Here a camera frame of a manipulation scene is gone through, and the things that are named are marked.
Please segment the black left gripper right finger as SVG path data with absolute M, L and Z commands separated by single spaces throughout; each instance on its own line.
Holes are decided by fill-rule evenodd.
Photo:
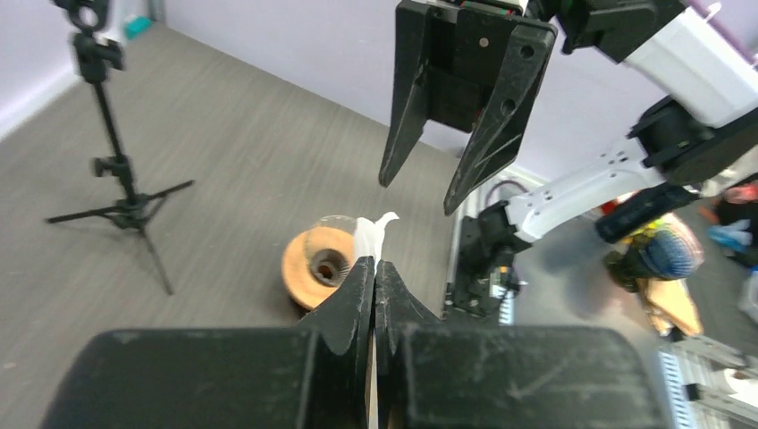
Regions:
M 590 326 L 445 324 L 394 264 L 375 275 L 382 428 L 665 428 L 632 345 Z

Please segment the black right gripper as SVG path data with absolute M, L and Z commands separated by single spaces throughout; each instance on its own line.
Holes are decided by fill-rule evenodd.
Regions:
M 388 187 L 429 122 L 472 133 L 443 202 L 452 215 L 502 133 L 522 133 L 557 30 L 485 1 L 401 1 L 395 9 L 391 123 L 378 180 Z

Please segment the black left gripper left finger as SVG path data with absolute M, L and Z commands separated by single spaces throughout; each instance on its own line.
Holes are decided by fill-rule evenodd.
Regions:
M 366 428 L 375 262 L 291 327 L 94 336 L 45 428 Z

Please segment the wooden ring collar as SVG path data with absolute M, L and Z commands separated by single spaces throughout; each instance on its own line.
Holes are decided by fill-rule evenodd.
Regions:
M 351 233 L 314 226 L 295 237 L 282 254 L 282 280 L 290 297 L 312 310 L 341 286 L 355 261 Z

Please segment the clear glass dripper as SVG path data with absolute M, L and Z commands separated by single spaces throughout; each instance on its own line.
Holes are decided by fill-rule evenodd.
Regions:
M 303 250 L 307 269 L 321 285 L 337 288 L 355 261 L 356 220 L 345 215 L 328 215 L 305 231 Z

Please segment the white paper coffee filter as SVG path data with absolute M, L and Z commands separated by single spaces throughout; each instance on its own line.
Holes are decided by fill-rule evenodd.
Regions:
M 379 262 L 382 260 L 383 243 L 387 225 L 398 220 L 395 212 L 383 214 L 377 221 L 365 217 L 356 220 L 354 233 L 354 254 L 356 257 L 372 257 L 374 274 L 369 277 L 368 286 L 371 289 L 371 300 L 375 299 L 375 277 Z M 378 429 L 379 409 L 377 390 L 377 352 L 375 346 L 375 316 L 374 303 L 370 305 L 370 324 L 368 336 L 368 357 L 366 365 L 366 419 L 367 427 Z

